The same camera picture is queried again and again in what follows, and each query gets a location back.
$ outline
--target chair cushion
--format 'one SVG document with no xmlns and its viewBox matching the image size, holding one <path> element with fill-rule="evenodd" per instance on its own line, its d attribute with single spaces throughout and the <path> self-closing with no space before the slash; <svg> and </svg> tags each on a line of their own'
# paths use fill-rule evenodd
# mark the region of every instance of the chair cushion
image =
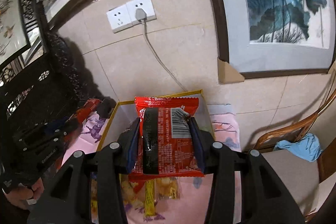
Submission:
<svg viewBox="0 0 336 224">
<path fill-rule="evenodd" d="M 318 203 L 319 169 L 316 161 L 308 162 L 283 149 L 262 154 L 285 184 L 302 214 L 308 215 Z"/>
</svg>

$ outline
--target wooden chair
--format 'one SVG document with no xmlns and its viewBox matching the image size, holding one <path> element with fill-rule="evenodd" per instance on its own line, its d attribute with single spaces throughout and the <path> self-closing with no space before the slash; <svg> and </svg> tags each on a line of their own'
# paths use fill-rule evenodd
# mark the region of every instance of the wooden chair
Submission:
<svg viewBox="0 0 336 224">
<path fill-rule="evenodd" d="M 316 209 L 319 184 L 336 171 L 336 138 L 314 162 L 303 160 L 287 150 L 273 151 L 274 144 L 266 146 L 263 144 L 279 138 L 294 142 L 302 139 L 316 119 L 335 100 L 336 89 L 331 92 L 335 78 L 334 71 L 323 103 L 317 111 L 295 124 L 262 135 L 254 146 L 254 149 L 263 153 L 264 158 L 286 185 L 305 216 Z"/>
</svg>

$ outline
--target power outlet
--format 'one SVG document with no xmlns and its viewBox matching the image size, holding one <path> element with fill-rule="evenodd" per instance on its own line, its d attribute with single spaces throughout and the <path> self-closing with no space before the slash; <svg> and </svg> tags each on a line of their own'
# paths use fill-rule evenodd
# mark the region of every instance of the power outlet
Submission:
<svg viewBox="0 0 336 224">
<path fill-rule="evenodd" d="M 126 4 L 109 10 L 106 14 L 114 33 L 133 26 Z"/>
<path fill-rule="evenodd" d="M 135 18 L 135 12 L 138 8 L 141 8 L 146 12 L 146 21 L 156 19 L 152 0 L 131 0 L 127 2 L 126 5 L 133 25 L 140 24 L 140 22 Z"/>
</svg>

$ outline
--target black label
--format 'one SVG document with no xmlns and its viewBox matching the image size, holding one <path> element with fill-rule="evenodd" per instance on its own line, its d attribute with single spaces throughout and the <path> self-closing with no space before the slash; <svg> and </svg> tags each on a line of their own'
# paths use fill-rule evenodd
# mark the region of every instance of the black label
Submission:
<svg viewBox="0 0 336 224">
<path fill-rule="evenodd" d="M 143 117 L 143 173 L 158 175 L 158 114 L 159 109 L 147 108 Z"/>
</svg>

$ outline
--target red snack package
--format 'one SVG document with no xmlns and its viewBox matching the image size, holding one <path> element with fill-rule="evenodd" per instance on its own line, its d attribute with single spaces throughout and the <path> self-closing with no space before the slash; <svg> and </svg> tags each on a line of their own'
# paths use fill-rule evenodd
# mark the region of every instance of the red snack package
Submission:
<svg viewBox="0 0 336 224">
<path fill-rule="evenodd" d="M 101 100 L 99 99 L 88 99 L 84 106 L 80 109 L 77 109 L 76 114 L 72 115 L 71 118 L 77 117 L 77 120 L 82 123 L 100 103 Z"/>
<path fill-rule="evenodd" d="M 203 177 L 187 124 L 198 108 L 198 98 L 135 97 L 135 106 L 140 117 L 140 136 L 129 181 Z"/>
</svg>

